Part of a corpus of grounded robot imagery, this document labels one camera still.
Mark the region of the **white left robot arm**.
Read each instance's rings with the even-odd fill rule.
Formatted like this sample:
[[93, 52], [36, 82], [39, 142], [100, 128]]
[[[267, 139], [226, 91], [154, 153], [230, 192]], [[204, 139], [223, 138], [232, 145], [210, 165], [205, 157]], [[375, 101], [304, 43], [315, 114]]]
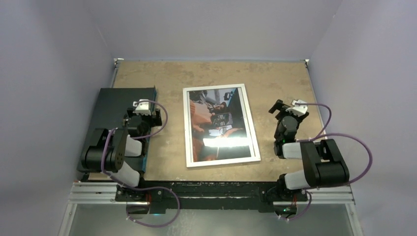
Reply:
[[81, 154], [81, 166], [87, 173], [102, 173], [127, 185], [127, 194], [134, 201], [145, 198], [146, 187], [140, 184], [146, 168], [150, 138], [153, 127], [161, 126], [160, 109], [150, 115], [127, 109], [121, 127], [111, 131], [96, 128]]

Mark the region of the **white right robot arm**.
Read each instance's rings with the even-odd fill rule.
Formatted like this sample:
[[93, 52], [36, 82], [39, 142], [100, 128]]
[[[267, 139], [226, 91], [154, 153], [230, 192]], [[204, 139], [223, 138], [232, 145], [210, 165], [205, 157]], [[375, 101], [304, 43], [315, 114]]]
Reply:
[[304, 101], [294, 100], [287, 105], [278, 99], [269, 109], [269, 113], [274, 112], [278, 112], [274, 154], [280, 159], [302, 161], [302, 170], [279, 176], [276, 193], [280, 199], [288, 200], [295, 192], [306, 188], [336, 186], [349, 181], [348, 167], [335, 140], [296, 140], [301, 122], [309, 115]]

